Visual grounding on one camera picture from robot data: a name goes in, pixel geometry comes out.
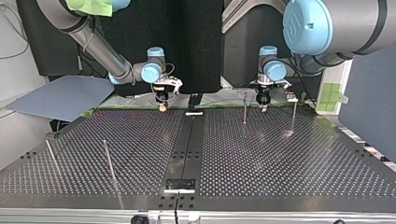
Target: vertical metal rod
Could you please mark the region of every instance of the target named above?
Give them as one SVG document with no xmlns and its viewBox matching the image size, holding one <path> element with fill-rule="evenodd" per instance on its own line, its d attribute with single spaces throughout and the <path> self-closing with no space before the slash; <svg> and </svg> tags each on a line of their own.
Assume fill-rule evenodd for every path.
<svg viewBox="0 0 396 224">
<path fill-rule="evenodd" d="M 247 116 L 248 116 L 248 93 L 245 91 L 245 99 L 244 99 L 244 124 L 247 123 Z"/>
<path fill-rule="evenodd" d="M 103 140 L 103 146 L 105 148 L 107 161 L 108 161 L 108 166 L 110 167 L 111 176 L 113 177 L 114 181 L 117 181 L 116 174 L 114 173 L 114 169 L 113 169 L 113 162 L 111 161 L 110 151 L 108 150 L 108 146 L 107 146 L 107 141 L 106 140 Z"/>
<path fill-rule="evenodd" d="M 50 145 L 50 141 L 48 139 L 46 140 L 46 143 L 47 143 L 47 148 L 49 149 L 50 156 L 52 157 L 53 160 L 56 160 L 55 155 L 53 154 L 52 151 L 52 146 Z"/>
<path fill-rule="evenodd" d="M 296 118 L 296 112 L 297 112 L 297 103 L 298 103 L 298 102 L 295 102 L 295 103 L 294 103 L 293 119 L 295 119 L 295 118 Z"/>
</svg>

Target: cable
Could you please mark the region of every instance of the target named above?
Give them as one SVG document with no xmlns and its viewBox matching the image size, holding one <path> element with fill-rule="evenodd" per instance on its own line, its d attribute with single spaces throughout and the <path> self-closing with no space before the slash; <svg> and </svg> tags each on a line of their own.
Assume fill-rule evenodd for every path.
<svg viewBox="0 0 396 224">
<path fill-rule="evenodd" d="M 18 36 L 20 36 L 24 41 L 26 41 L 26 48 L 22 52 L 14 54 L 14 55 L 9 55 L 9 56 L 6 56 L 6 57 L 0 57 L 0 60 L 15 58 L 15 57 L 18 57 L 18 56 L 24 54 L 29 49 L 29 42 L 27 41 L 27 37 L 25 36 L 24 30 L 23 30 L 22 21 L 21 21 L 21 18 L 18 16 L 18 13 L 12 7 L 8 6 L 7 4 L 5 4 L 3 2 L 0 2 L 0 7 L 8 8 L 15 15 L 15 17 L 18 19 L 18 22 L 20 24 L 21 32 L 18 31 L 18 29 L 14 26 L 14 24 L 11 22 L 9 17 L 3 11 L 3 9 L 0 8 L 0 11 L 3 13 L 3 15 L 6 18 L 6 20 L 9 22 L 9 24 L 15 30 L 15 32 L 18 34 Z"/>
<path fill-rule="evenodd" d="M 26 45 L 26 48 L 22 52 L 14 54 L 14 55 L 7 56 L 7 57 L 1 57 L 0 60 L 18 57 L 18 56 L 24 54 L 28 49 L 29 49 L 29 44 Z"/>
<path fill-rule="evenodd" d="M 314 98 L 312 98 L 311 94 L 309 94 L 304 82 L 303 82 L 303 78 L 301 77 L 301 74 L 297 71 L 297 76 L 299 77 L 300 81 L 301 81 L 301 85 L 304 88 L 304 91 L 306 92 L 306 95 L 309 97 L 309 99 L 312 101 L 312 104 L 314 104 L 315 107 L 317 107 L 317 103 L 315 103 Z"/>
<path fill-rule="evenodd" d="M 9 19 L 9 17 L 6 15 L 6 13 L 4 12 L 4 10 L 0 8 L 1 11 L 2 11 L 2 13 L 3 13 L 3 15 L 6 17 L 6 20 L 8 20 L 9 24 L 12 26 L 12 28 L 15 30 L 15 32 L 17 32 L 17 34 L 18 34 L 23 40 L 25 40 L 25 41 L 27 42 L 27 37 L 26 37 L 26 33 L 24 32 L 24 29 L 23 29 L 22 20 L 21 20 L 21 17 L 18 15 L 17 11 L 15 11 L 14 8 L 10 7 L 9 5 L 7 5 L 7 4 L 4 3 L 4 2 L 0 2 L 0 7 L 8 8 L 8 9 L 12 12 L 12 14 L 14 14 L 14 16 L 18 19 L 18 23 L 20 24 L 21 32 L 18 31 L 18 29 L 14 26 L 14 24 L 11 22 L 11 20 Z"/>
<path fill-rule="evenodd" d="M 95 26 L 96 26 L 96 18 L 95 17 L 89 17 L 89 20 L 90 20 L 90 22 L 91 22 L 91 29 L 92 29 L 92 34 L 91 34 L 91 36 L 90 36 L 90 38 L 89 39 L 87 39 L 87 36 L 86 36 L 86 34 L 84 33 L 84 36 L 85 36 L 85 45 L 83 46 L 83 48 L 82 48 L 82 52 L 85 52 L 85 50 L 87 49 L 87 47 L 91 44 L 91 41 L 93 40 L 93 37 L 95 36 L 95 32 L 96 32 L 96 30 L 95 30 Z"/>
<path fill-rule="evenodd" d="M 313 60 L 315 61 L 315 63 L 317 63 L 318 65 L 320 65 L 320 66 L 322 66 L 322 67 L 327 67 L 327 68 L 329 68 L 329 67 L 336 67 L 336 66 L 341 65 L 341 64 L 343 64 L 343 63 L 345 62 L 345 60 L 343 60 L 343 61 L 341 61 L 340 63 L 325 64 L 325 63 L 320 62 L 320 61 L 317 59 L 317 57 L 316 57 L 315 55 L 312 55 L 312 59 L 313 59 Z"/>
<path fill-rule="evenodd" d="M 282 63 L 286 64 L 287 66 L 289 66 L 291 69 L 294 70 L 294 73 L 297 74 L 298 78 L 299 78 L 300 81 L 301 81 L 301 84 L 302 84 L 302 86 L 303 86 L 303 88 L 304 88 L 304 91 L 306 92 L 306 94 L 308 95 L 309 99 L 312 101 L 312 103 L 313 103 L 313 104 L 315 105 L 315 107 L 316 107 L 317 104 L 314 102 L 314 98 L 312 98 L 311 94 L 309 94 L 309 92 L 308 92 L 308 90 L 307 90 L 307 88 L 306 88 L 306 86 L 305 86 L 305 84 L 304 84 L 304 82 L 303 82 L 303 77 L 302 77 L 302 75 L 300 74 L 300 70 L 299 70 L 296 66 L 293 66 L 293 65 L 292 65 L 292 62 L 286 63 L 286 62 L 284 62 L 284 61 L 282 61 L 282 60 L 279 60 L 279 59 L 269 60 L 269 61 L 266 62 L 265 64 L 267 64 L 267 63 L 269 63 L 269 62 L 274 62 L 274 61 L 282 62 Z"/>
<path fill-rule="evenodd" d="M 343 53 L 335 53 L 339 58 L 344 59 L 345 61 L 350 61 L 353 59 L 353 57 L 348 57 L 344 55 Z"/>
<path fill-rule="evenodd" d="M 168 72 L 168 76 L 170 76 L 175 71 L 175 65 L 172 64 L 172 63 L 166 63 L 165 66 L 166 65 L 171 65 L 172 66 L 172 70 L 170 72 Z"/>
<path fill-rule="evenodd" d="M 82 48 L 82 52 L 85 52 L 85 50 L 87 49 L 87 47 L 91 44 L 91 41 L 93 40 L 93 36 L 94 36 L 94 35 L 95 35 L 95 33 L 92 33 L 90 39 L 89 39 L 88 41 L 86 41 L 84 47 Z"/>
</svg>

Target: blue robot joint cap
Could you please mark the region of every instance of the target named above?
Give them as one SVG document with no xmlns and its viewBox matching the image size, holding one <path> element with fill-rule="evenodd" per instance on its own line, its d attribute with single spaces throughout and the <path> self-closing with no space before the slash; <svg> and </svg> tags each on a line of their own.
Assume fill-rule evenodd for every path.
<svg viewBox="0 0 396 224">
<path fill-rule="evenodd" d="M 260 48 L 259 56 L 277 55 L 277 47 L 264 46 Z"/>
<path fill-rule="evenodd" d="M 147 83 L 157 82 L 161 77 L 161 67 L 156 63 L 148 63 L 142 69 L 142 79 Z"/>
<path fill-rule="evenodd" d="M 154 47 L 148 49 L 148 57 L 164 57 L 165 52 L 160 47 Z"/>
</svg>

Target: metal bracket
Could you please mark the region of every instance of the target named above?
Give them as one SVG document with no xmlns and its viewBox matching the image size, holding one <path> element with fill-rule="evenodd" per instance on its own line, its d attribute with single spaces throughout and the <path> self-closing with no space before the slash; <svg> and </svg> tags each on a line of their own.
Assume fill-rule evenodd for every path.
<svg viewBox="0 0 396 224">
<path fill-rule="evenodd" d="M 339 98 L 340 103 L 342 104 L 347 104 L 347 102 L 349 101 L 349 98 L 347 96 L 345 96 L 343 93 L 340 92 L 340 98 Z"/>
<path fill-rule="evenodd" d="M 195 193 L 195 179 L 168 179 L 164 193 Z"/>
<path fill-rule="evenodd" d="M 225 34 L 251 9 L 260 5 L 268 5 L 283 15 L 288 0 L 233 0 L 222 15 L 221 31 Z"/>
</svg>

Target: perforated metal table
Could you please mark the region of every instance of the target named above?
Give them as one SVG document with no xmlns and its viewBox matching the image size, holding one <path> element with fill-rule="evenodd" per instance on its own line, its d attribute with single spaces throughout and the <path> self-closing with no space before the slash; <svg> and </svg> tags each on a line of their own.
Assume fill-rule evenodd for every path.
<svg viewBox="0 0 396 224">
<path fill-rule="evenodd" d="M 0 207 L 396 213 L 396 174 L 299 108 L 102 110 L 0 172 Z M 117 182 L 108 169 L 103 140 Z M 164 193 L 170 179 L 195 193 Z"/>
</svg>

